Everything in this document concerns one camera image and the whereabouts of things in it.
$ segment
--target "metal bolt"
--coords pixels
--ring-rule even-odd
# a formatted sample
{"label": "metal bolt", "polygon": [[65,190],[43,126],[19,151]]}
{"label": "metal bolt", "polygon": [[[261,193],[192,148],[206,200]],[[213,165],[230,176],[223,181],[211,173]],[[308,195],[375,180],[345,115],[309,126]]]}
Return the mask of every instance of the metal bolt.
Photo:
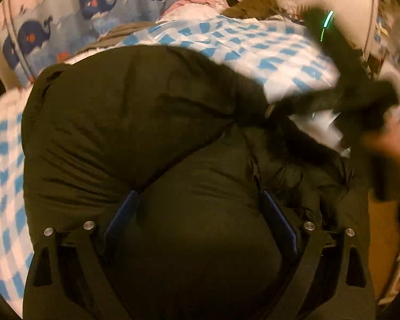
{"label": "metal bolt", "polygon": [[316,229],[316,225],[314,225],[311,221],[306,221],[304,223],[304,228],[308,231],[314,231]]}
{"label": "metal bolt", "polygon": [[45,236],[50,236],[52,233],[53,233],[53,228],[51,228],[51,227],[48,227],[47,229],[45,229],[45,230],[43,231],[43,234],[44,234]]}
{"label": "metal bolt", "polygon": [[355,234],[356,234],[356,232],[355,232],[353,229],[351,229],[351,228],[347,228],[347,229],[345,230],[345,233],[347,234],[347,236],[350,236],[350,237],[354,237]]}
{"label": "metal bolt", "polygon": [[85,229],[85,230],[92,230],[92,228],[94,228],[95,227],[95,223],[93,222],[93,221],[86,221],[84,224],[83,224],[83,228]]}

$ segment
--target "wooden floor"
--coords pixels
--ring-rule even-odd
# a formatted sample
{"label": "wooden floor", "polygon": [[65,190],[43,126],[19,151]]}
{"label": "wooden floor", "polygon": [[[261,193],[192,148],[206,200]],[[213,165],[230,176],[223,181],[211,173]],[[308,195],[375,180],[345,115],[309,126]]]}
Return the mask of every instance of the wooden floor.
{"label": "wooden floor", "polygon": [[377,202],[369,198],[371,243],[369,268],[378,298],[393,272],[400,251],[397,202]]}

